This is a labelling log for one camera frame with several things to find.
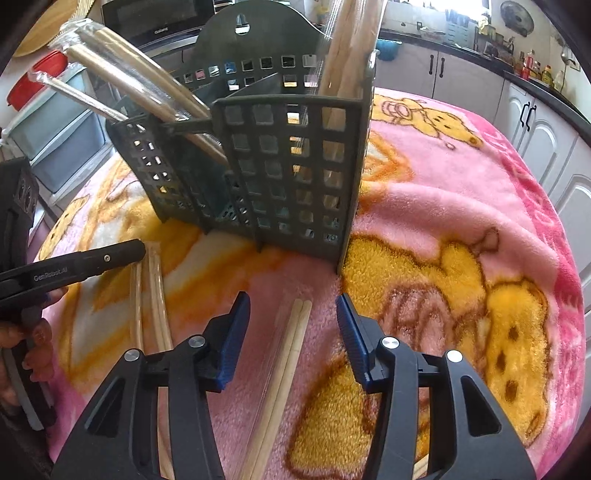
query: pair of chopsticks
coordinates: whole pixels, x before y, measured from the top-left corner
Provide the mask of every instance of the pair of chopsticks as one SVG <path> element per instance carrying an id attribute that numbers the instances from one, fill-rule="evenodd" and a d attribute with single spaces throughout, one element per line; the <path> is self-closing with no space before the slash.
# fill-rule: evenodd
<path id="1" fill-rule="evenodd" d="M 297 361 L 300 357 L 311 310 L 312 302 L 300 299 L 297 299 L 291 308 L 290 318 L 265 395 L 260 420 L 249 442 L 240 480 L 259 480 L 265 473 L 279 431 L 291 383 L 296 373 Z"/>
<path id="2" fill-rule="evenodd" d="M 146 257 L 148 261 L 148 281 L 150 285 L 150 306 L 152 310 L 152 325 L 156 346 L 159 352 L 172 350 L 173 340 L 166 314 L 164 303 L 164 284 L 160 264 L 160 252 L 158 245 L 146 242 Z M 131 340 L 134 348 L 144 349 L 144 330 L 142 327 L 142 262 L 134 263 L 131 267 L 131 297 L 133 316 L 130 325 Z M 174 469 L 168 449 L 164 444 L 162 427 L 158 422 L 158 457 L 160 460 L 160 473 L 168 480 L 174 480 Z"/>

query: red container lid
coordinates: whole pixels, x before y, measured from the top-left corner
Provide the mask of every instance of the red container lid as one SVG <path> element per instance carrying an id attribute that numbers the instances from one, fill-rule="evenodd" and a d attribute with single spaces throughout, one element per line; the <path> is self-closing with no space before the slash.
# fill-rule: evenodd
<path id="1" fill-rule="evenodd" d="M 35 72 L 46 72 L 53 77 L 57 77 L 68 66 L 68 58 L 60 51 L 52 51 L 35 65 L 33 70 Z M 27 74 L 23 75 L 12 87 L 10 93 L 6 97 L 8 105 L 12 105 L 16 110 L 20 110 L 39 90 L 43 88 L 43 84 L 32 82 L 27 78 Z"/>

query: cabinet handle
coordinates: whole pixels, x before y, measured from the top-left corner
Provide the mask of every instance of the cabinet handle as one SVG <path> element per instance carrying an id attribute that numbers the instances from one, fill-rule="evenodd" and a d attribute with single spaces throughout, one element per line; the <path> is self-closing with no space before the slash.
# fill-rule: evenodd
<path id="1" fill-rule="evenodd" d="M 523 122 L 523 114 L 525 113 L 525 107 L 529 108 L 530 103 L 524 103 L 523 108 L 521 109 L 521 116 L 519 117 L 519 121 L 521 122 L 521 128 L 525 127 L 525 123 Z"/>
<path id="2" fill-rule="evenodd" d="M 531 117 L 531 112 L 533 112 L 534 110 L 537 110 L 538 106 L 534 105 L 532 108 L 530 108 L 530 112 L 527 114 L 527 120 L 525 121 L 525 125 L 527 126 L 527 131 L 529 132 L 531 130 L 530 128 L 530 117 Z"/>

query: blanket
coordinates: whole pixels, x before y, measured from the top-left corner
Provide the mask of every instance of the blanket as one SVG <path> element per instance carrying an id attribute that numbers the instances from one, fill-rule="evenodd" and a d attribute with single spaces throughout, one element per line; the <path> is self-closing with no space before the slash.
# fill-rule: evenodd
<path id="1" fill-rule="evenodd" d="M 560 220 L 507 139 L 459 108 L 376 89 L 359 206 L 341 275 L 322 260 L 169 220 L 162 224 L 116 155 L 56 223 L 38 257 L 131 238 L 160 244 L 174 343 L 228 311 L 252 314 L 234 380 L 209 396 L 222 465 L 239 476 L 245 445 L 294 298 L 313 302 L 265 478 L 361 477 L 379 397 L 348 365 L 335 297 L 413 349 L 457 348 L 506 412 L 542 477 L 574 435 L 584 379 L 580 281 Z M 45 311 L 54 329 L 55 459 L 89 398 L 132 347 L 130 268 L 72 286 Z M 149 319 L 145 350 L 155 351 Z M 421 391 L 417 459 L 428 452 Z"/>

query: fingernail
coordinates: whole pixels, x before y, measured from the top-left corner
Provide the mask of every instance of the fingernail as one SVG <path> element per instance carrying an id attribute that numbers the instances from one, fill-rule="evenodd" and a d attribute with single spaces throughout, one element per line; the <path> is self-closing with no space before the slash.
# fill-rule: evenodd
<path id="1" fill-rule="evenodd" d="M 43 333 L 43 331 L 41 329 L 33 332 L 33 338 L 35 339 L 35 343 L 37 345 L 39 345 L 41 343 L 45 343 L 45 334 Z"/>

